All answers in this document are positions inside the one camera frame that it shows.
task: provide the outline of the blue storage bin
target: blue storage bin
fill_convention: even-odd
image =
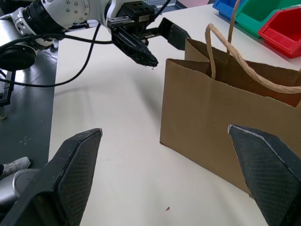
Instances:
[[[244,3],[245,0],[241,0],[239,6]],[[217,9],[221,16],[231,19],[233,8],[236,0],[216,0],[213,4],[213,8]]]

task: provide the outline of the table surface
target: table surface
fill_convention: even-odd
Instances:
[[[212,5],[164,16],[196,40],[205,40],[208,23],[228,33],[229,23]],[[73,35],[92,38],[93,33]],[[97,39],[110,39],[104,27]],[[238,29],[233,43],[248,60],[295,69],[301,65],[301,58],[288,61]],[[213,44],[224,49],[215,37]],[[88,48],[83,42],[60,42],[56,82],[82,67]],[[83,74],[55,89],[49,159],[76,133],[97,127],[104,132],[81,225],[266,226],[246,193],[159,143],[165,61],[183,59],[184,52],[162,37],[151,39],[149,49],[158,58],[156,68],[134,63],[114,45],[96,45]]]

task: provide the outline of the green storage bin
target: green storage bin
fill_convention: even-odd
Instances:
[[[259,29],[280,9],[301,4],[301,0],[245,0],[238,9],[236,22],[256,37]]]

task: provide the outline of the brown paper bag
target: brown paper bag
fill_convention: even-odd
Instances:
[[[299,103],[301,87],[288,86],[301,85],[300,73],[246,64],[221,37],[232,56],[213,49],[213,58],[210,30],[221,35],[209,25],[208,45],[187,40],[185,60],[166,62],[160,141],[250,194],[228,125],[274,134],[301,157],[301,110],[283,103]]]

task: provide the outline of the white shoe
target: white shoe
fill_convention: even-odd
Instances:
[[[13,173],[18,172],[19,170],[27,169],[28,167],[30,167],[30,165],[31,165],[31,162],[27,157],[23,157],[21,159],[14,160],[13,162],[8,163],[8,164],[3,164],[4,169],[0,176],[0,180]]]

